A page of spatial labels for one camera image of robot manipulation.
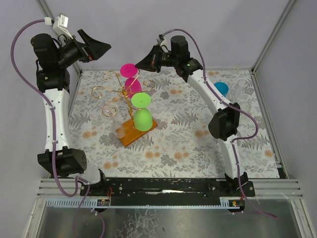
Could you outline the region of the clear wine glass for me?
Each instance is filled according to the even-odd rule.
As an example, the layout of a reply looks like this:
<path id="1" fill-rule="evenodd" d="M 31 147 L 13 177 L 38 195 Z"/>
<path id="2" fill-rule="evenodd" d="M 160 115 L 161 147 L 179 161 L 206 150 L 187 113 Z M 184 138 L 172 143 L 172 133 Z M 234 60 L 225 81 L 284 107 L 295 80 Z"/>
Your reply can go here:
<path id="1" fill-rule="evenodd" d="M 247 80 L 240 79 L 234 89 L 234 96 L 236 98 L 240 98 L 244 95 L 246 89 L 248 88 L 249 83 Z"/>
<path id="2" fill-rule="evenodd" d="M 117 120 L 119 115 L 119 110 L 117 106 L 113 104 L 107 104 L 104 105 L 101 109 L 101 117 L 104 120 L 111 121 L 111 129 L 112 133 L 117 138 L 123 138 L 125 136 L 125 129 L 123 127 L 123 124 Z"/>
<path id="3" fill-rule="evenodd" d="M 241 101 L 241 102 L 239 102 L 239 105 L 240 105 L 240 109 L 242 111 L 244 111 L 248 114 L 251 112 L 251 109 L 252 109 L 251 103 L 246 102 L 246 101 Z"/>

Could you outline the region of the clear wine glass front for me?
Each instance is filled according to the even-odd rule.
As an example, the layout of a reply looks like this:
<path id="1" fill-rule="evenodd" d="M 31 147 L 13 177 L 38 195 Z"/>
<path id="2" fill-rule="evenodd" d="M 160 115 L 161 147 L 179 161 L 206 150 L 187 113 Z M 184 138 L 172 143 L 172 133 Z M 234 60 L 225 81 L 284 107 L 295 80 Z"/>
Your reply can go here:
<path id="1" fill-rule="evenodd" d="M 123 127 L 123 124 L 117 120 L 119 115 L 119 110 L 117 106 L 113 104 L 107 104 L 104 105 L 101 109 L 101 117 L 104 120 L 111 121 L 111 129 L 112 133 L 117 138 L 123 138 L 125 136 L 125 129 Z"/>

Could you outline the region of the green wine glass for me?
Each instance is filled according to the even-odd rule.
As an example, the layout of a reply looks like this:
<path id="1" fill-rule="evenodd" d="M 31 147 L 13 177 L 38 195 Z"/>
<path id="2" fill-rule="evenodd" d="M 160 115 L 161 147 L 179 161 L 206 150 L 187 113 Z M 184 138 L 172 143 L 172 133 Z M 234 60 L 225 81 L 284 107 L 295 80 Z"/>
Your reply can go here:
<path id="1" fill-rule="evenodd" d="M 147 106 L 151 103 L 151 97 L 147 93 L 136 93 L 131 99 L 132 105 L 137 108 L 134 113 L 134 126 L 139 131 L 148 131 L 153 126 L 151 112 Z"/>

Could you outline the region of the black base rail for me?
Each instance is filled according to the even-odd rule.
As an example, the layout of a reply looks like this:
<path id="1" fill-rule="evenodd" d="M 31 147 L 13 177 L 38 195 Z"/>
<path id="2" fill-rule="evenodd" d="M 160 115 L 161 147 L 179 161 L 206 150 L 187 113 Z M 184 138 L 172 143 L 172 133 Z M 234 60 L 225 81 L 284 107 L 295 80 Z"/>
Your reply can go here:
<path id="1" fill-rule="evenodd" d="M 106 178 L 91 186 L 82 185 L 80 194 L 110 197 L 112 206 L 213 206 L 222 197 L 255 196 L 253 183 L 243 173 L 236 178 Z"/>

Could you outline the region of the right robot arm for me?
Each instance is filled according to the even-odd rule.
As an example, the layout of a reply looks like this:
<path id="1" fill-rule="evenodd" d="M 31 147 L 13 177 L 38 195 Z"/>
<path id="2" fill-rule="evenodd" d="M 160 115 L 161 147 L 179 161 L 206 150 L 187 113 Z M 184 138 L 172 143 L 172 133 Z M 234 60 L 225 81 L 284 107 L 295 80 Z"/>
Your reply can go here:
<path id="1" fill-rule="evenodd" d="M 240 106 L 238 103 L 230 103 L 207 79 L 203 66 L 190 56 L 188 42 L 184 36 L 173 36 L 170 43 L 169 50 L 166 47 L 166 39 L 159 35 L 157 44 L 136 67 L 149 72 L 160 72 L 163 66 L 173 67 L 176 74 L 196 90 L 212 113 L 208 129 L 220 144 L 225 163 L 226 189 L 230 192 L 241 189 L 248 182 L 248 176 L 240 169 L 236 143 Z"/>

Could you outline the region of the pink wine glass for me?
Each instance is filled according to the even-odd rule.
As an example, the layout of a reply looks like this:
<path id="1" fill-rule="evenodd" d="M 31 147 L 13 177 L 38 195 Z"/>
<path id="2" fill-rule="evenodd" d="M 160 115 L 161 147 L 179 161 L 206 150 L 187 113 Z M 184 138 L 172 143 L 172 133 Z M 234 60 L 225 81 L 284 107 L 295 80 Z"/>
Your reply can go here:
<path id="1" fill-rule="evenodd" d="M 134 94 L 142 91 L 140 81 L 137 79 L 139 70 L 132 63 L 124 64 L 120 69 L 120 74 L 126 78 L 124 89 L 128 98 L 132 98 Z"/>

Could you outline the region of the blue wine glass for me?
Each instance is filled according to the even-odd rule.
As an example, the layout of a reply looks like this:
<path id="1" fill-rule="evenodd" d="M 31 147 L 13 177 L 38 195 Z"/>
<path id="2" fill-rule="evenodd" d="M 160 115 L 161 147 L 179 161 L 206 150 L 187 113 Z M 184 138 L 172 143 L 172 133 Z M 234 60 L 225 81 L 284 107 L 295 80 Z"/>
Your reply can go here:
<path id="1" fill-rule="evenodd" d="M 224 109 L 225 104 L 229 103 L 229 100 L 226 98 L 226 94 L 228 93 L 228 86 L 223 82 L 216 82 L 212 84 L 208 81 L 209 86 L 213 89 L 213 91 L 208 87 L 208 107 L 209 110 L 214 114 L 218 112 L 218 109 Z"/>

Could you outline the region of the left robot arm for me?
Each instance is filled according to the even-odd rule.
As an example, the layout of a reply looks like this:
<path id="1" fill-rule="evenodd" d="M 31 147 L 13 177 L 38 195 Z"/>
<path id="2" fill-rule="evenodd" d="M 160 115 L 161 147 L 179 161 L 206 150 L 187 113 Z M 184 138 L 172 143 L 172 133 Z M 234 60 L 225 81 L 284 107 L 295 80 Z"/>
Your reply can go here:
<path id="1" fill-rule="evenodd" d="M 70 75 L 67 69 L 77 61 L 98 60 L 111 46 L 91 38 L 82 29 L 78 33 L 83 42 L 71 37 L 64 45 L 57 45 L 57 40 L 46 33 L 31 39 L 37 64 L 41 67 L 36 78 L 45 104 L 47 125 L 45 151 L 38 154 L 37 159 L 54 177 L 80 177 L 83 182 L 96 184 L 102 180 L 101 171 L 89 165 L 84 151 L 72 146 L 68 117 Z"/>

